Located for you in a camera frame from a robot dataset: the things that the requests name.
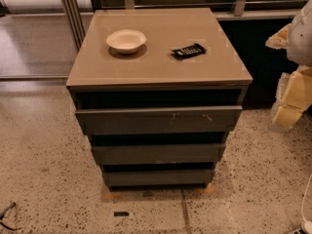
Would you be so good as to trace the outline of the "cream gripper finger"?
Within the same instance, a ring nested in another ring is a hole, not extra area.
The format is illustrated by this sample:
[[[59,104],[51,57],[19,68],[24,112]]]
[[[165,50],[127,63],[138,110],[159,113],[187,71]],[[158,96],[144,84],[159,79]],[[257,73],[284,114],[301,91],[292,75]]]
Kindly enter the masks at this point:
[[[274,35],[270,36],[265,42],[265,46],[275,50],[286,49],[288,47],[288,34],[290,26],[290,24],[287,24]]]
[[[275,98],[269,129],[285,133],[312,105],[312,67],[300,65],[292,74],[283,73],[278,81]]]

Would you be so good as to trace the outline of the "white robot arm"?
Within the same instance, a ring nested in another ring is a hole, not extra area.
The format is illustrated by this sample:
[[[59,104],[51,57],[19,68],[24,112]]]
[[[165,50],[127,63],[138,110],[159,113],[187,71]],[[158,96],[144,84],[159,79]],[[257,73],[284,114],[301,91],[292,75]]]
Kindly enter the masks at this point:
[[[285,49],[287,58],[298,65],[292,74],[282,73],[271,108],[269,129],[285,133],[312,105],[312,0],[291,23],[269,37],[265,46]]]

